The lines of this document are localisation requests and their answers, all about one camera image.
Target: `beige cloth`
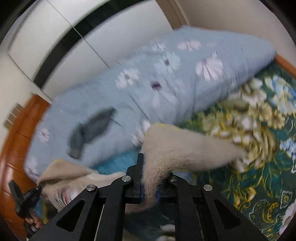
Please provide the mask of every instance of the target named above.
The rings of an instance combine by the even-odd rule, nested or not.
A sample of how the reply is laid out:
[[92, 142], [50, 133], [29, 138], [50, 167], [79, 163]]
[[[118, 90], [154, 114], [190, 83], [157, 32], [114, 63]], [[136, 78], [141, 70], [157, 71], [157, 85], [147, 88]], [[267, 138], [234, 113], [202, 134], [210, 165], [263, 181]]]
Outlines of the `beige cloth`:
[[95, 170], [58, 159], [45, 170], [37, 184], [43, 186], [42, 193], [60, 211], [88, 184], [95, 184], [100, 188], [124, 175], [123, 172], [102, 175]]
[[[126, 213], [153, 206], [157, 187], [174, 169], [210, 170], [245, 156], [241, 148], [226, 140], [165, 124], [155, 124], [148, 129], [142, 152], [145, 156], [142, 177], [145, 202], [142, 205], [127, 205]], [[60, 211], [88, 184], [103, 187], [124, 175], [123, 172], [102, 175], [95, 170], [58, 159], [45, 170], [37, 184], [44, 186], [43, 193]]]
[[226, 140], [165, 124], [154, 124], [148, 129], [142, 152], [145, 207], [156, 202], [158, 185], [174, 169], [211, 170], [246, 155], [243, 149]]

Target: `yellow flower pattern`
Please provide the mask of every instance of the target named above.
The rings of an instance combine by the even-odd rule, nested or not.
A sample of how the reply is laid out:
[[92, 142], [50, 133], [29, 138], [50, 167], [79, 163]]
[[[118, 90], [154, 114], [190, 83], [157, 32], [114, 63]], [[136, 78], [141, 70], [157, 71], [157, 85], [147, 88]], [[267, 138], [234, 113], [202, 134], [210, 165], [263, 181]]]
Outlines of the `yellow flower pattern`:
[[296, 81], [271, 64], [236, 93], [180, 125], [246, 150], [245, 158], [227, 167], [186, 175], [192, 184], [196, 177], [198, 185], [217, 188], [272, 241], [296, 198], [295, 89]]

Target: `blue floral pillowcase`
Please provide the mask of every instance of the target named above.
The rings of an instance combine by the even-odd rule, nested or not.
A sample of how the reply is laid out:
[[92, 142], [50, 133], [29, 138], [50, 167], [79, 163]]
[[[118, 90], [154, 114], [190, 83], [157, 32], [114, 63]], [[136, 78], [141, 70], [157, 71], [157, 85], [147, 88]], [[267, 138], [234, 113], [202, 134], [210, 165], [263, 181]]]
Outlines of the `blue floral pillowcase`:
[[[150, 124], [178, 124], [253, 77], [274, 58], [257, 37], [183, 27], [144, 46], [93, 80], [57, 96], [37, 126], [25, 162], [36, 179], [56, 159], [93, 167], [140, 146]], [[114, 107], [104, 135], [85, 145], [80, 160], [68, 141], [79, 122]]]

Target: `white wall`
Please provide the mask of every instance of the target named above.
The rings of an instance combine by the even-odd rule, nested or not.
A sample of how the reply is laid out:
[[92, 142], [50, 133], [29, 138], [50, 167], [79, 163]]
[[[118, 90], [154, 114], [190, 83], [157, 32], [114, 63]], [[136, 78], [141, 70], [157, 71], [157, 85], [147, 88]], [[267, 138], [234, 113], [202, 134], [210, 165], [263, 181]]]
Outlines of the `white wall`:
[[296, 46], [285, 27], [259, 0], [177, 0], [190, 25], [246, 33], [271, 41], [296, 66]]
[[[106, 1], [40, 0], [11, 41], [10, 57], [33, 81], [71, 25]], [[124, 9], [80, 39], [55, 67], [42, 90], [54, 99], [64, 89], [97, 76], [150, 39], [171, 31], [155, 0]]]
[[23, 74], [7, 54], [8, 45], [24, 16], [15, 22], [0, 46], [0, 147], [8, 134], [2, 124], [15, 103], [24, 106], [31, 97], [31, 92], [51, 102], [51, 99]]

